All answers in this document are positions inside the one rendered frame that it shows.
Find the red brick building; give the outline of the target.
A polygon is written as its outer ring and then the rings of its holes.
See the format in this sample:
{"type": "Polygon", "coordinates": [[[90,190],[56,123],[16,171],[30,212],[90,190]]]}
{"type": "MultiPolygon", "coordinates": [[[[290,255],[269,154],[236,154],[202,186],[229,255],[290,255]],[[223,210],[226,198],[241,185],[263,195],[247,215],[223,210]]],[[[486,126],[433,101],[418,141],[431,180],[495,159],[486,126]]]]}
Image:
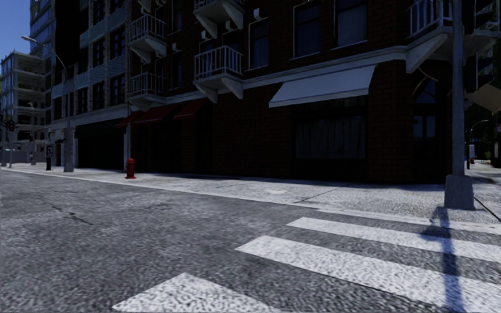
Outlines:
{"type": "Polygon", "coordinates": [[[501,0],[124,0],[141,171],[442,182],[501,0]]]}

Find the dark building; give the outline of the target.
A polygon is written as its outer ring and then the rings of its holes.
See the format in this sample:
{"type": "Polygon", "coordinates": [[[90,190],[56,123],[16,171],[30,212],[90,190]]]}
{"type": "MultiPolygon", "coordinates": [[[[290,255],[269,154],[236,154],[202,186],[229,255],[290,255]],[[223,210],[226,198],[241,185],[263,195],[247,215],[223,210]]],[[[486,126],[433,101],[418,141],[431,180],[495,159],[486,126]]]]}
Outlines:
{"type": "MultiPolygon", "coordinates": [[[[127,102],[132,0],[55,0],[54,48],[68,70],[75,168],[122,170],[129,132],[127,102]]],[[[63,166],[66,132],[63,67],[52,59],[52,165],[63,166]]]]}

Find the grey street lamp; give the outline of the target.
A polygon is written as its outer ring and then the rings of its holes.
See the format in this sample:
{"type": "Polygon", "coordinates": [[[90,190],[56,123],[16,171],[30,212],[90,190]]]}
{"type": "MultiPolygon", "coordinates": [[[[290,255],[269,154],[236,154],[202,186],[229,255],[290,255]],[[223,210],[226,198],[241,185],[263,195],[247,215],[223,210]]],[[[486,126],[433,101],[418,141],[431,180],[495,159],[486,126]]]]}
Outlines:
{"type": "Polygon", "coordinates": [[[474,129],[474,127],[480,123],[486,123],[487,120],[484,119],[484,120],[480,120],[478,121],[477,123],[475,123],[471,129],[468,131],[468,137],[467,137],[467,141],[465,142],[465,153],[466,153],[466,156],[465,156],[465,160],[466,160],[466,169],[470,169],[470,161],[471,161],[471,156],[470,156],[470,140],[471,140],[471,134],[472,134],[472,131],[474,129]]]}
{"type": "MultiPolygon", "coordinates": [[[[66,119],[66,132],[65,132],[65,137],[63,139],[64,143],[64,149],[63,149],[63,158],[64,158],[64,163],[63,163],[63,171],[64,172],[73,172],[74,171],[74,157],[73,157],[73,133],[72,133],[72,127],[71,127],[71,116],[70,116],[70,92],[71,88],[68,86],[68,70],[67,66],[63,62],[63,60],[60,58],[60,56],[57,54],[55,48],[51,48],[51,59],[53,57],[56,58],[56,60],[61,64],[63,67],[63,73],[62,73],[62,83],[61,83],[61,96],[63,97],[62,100],[62,105],[65,106],[65,119],[66,119]]],[[[45,111],[43,113],[43,118],[44,118],[44,153],[45,153],[45,147],[47,144],[51,143],[54,146],[54,142],[50,139],[50,122],[48,118],[46,117],[46,114],[48,113],[47,108],[45,108],[45,111]]]]}

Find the grey pole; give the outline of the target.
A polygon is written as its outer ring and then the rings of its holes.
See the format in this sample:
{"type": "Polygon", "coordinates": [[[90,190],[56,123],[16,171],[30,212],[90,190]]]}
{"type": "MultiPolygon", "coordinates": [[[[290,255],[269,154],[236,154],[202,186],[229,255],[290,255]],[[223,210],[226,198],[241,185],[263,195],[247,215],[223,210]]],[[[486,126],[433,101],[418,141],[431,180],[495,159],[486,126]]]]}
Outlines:
{"type": "Polygon", "coordinates": [[[446,177],[444,204],[450,209],[473,210],[472,179],[464,165],[464,85],[461,0],[451,0],[453,20],[451,174],[446,177]]]}

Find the pale concrete building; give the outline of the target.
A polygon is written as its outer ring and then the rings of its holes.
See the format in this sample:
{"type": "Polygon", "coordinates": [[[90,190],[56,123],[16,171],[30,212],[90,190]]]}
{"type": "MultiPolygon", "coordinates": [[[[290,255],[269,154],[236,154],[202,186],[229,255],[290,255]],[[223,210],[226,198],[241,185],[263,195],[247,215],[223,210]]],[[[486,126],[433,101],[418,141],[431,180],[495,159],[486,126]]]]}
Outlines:
{"type": "Polygon", "coordinates": [[[13,51],[1,61],[0,75],[0,164],[4,122],[15,121],[13,163],[45,161],[45,75],[39,57],[13,51]]]}

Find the traffic light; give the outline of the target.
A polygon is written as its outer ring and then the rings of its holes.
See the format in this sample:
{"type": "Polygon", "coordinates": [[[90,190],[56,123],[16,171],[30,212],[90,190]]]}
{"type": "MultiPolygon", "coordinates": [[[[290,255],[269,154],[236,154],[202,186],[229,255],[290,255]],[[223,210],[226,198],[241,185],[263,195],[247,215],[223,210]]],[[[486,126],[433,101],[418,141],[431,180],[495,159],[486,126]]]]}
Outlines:
{"type": "Polygon", "coordinates": [[[12,167],[13,159],[14,159],[14,144],[13,137],[15,131],[15,121],[13,119],[9,119],[4,122],[4,135],[3,139],[3,151],[2,151],[2,163],[1,165],[4,167],[12,167]]]}

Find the glass tower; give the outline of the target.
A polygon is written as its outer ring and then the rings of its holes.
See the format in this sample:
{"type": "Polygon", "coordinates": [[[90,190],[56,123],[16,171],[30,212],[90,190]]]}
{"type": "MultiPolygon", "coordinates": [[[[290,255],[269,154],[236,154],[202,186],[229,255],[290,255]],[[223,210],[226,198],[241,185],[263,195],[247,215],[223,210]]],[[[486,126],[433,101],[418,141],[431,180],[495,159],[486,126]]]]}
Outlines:
{"type": "Polygon", "coordinates": [[[30,54],[43,59],[52,52],[55,0],[30,0],[30,54]]]}

